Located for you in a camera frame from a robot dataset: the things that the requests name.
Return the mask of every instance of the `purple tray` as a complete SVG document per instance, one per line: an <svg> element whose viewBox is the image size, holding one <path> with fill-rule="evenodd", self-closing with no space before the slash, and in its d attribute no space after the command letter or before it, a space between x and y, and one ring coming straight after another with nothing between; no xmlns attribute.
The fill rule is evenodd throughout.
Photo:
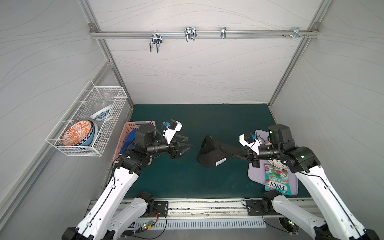
<svg viewBox="0 0 384 240"><path fill-rule="evenodd" d="M265 140L268 137L268 132L265 132L262 130L256 130L255 134L256 133ZM260 161L260 168L257 168L257 167L252 167L252 163L250 163L249 167L248 167L249 179L251 179L254 182L258 182L262 185L265 185L265 168L264 168L265 163L270 164L270 162L268 160L261 160ZM289 186L291 189L292 196L294 196L297 193L299 193L297 177L289 169L288 169L288 179L289 179Z"/></svg>

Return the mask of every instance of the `black mounting plate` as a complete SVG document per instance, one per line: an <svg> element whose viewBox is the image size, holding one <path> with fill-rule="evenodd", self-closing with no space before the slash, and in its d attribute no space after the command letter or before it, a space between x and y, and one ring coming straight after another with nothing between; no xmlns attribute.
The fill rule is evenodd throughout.
<svg viewBox="0 0 384 240"><path fill-rule="evenodd" d="M248 216L281 215L275 211L269 211L267 214L264 214L261 200L245 200L245 206L247 207Z"/></svg>
<svg viewBox="0 0 384 240"><path fill-rule="evenodd" d="M168 201L155 201L154 208L157 208L159 212L162 212L165 216L168 215ZM144 214L141 217L156 217L156 213L152 212L151 214Z"/></svg>

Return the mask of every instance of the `metal hook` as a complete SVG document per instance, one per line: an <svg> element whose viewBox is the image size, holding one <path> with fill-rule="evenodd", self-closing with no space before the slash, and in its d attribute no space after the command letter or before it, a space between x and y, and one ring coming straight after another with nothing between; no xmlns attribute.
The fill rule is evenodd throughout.
<svg viewBox="0 0 384 240"><path fill-rule="evenodd" d="M227 28L226 27L221 28L221 36L220 36L221 39L224 39L226 34L227 34Z"/></svg>
<svg viewBox="0 0 384 240"><path fill-rule="evenodd" d="M185 34L185 39L187 40L187 42L188 42L188 38L195 40L195 37L197 36L196 28L194 28L194 27L186 28L186 29L184 29L184 34Z"/></svg>
<svg viewBox="0 0 384 240"><path fill-rule="evenodd" d="M158 35L158 34L152 35L151 36L151 42L149 43L149 50L152 52L153 44L155 44L156 45L156 51L157 51L157 53L159 53L160 43L163 43L163 37Z"/></svg>

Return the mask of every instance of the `dark green table mat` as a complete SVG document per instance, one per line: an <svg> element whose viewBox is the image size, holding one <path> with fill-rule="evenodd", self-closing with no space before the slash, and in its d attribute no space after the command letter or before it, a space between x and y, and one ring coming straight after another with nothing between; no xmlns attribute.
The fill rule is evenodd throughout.
<svg viewBox="0 0 384 240"><path fill-rule="evenodd" d="M182 158L169 159L161 155L148 165L125 198L134 198L141 191L155 198L221 198L261 197L265 186L248 178L248 162L227 159L215 168L205 168L197 161L204 137L242 147L239 135L257 129L267 131L275 124L265 104L136 104L131 121L151 121L156 118L177 120L183 127L179 134L189 138L194 148ZM162 120L156 121L160 127ZM299 181L295 197L310 197Z"/></svg>

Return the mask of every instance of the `white wire basket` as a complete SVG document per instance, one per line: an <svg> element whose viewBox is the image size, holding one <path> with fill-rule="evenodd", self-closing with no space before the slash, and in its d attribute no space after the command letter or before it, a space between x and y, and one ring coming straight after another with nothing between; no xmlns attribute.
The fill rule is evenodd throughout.
<svg viewBox="0 0 384 240"><path fill-rule="evenodd" d="M66 114L51 131L46 141L67 156L97 156L101 157L107 146L112 131L119 119L127 95L120 86L95 86L92 81L82 90L77 100L71 105ZM112 104L103 124L98 125L99 131L91 146L64 146L62 139L64 133L75 123L89 120L94 104L98 101Z"/></svg>

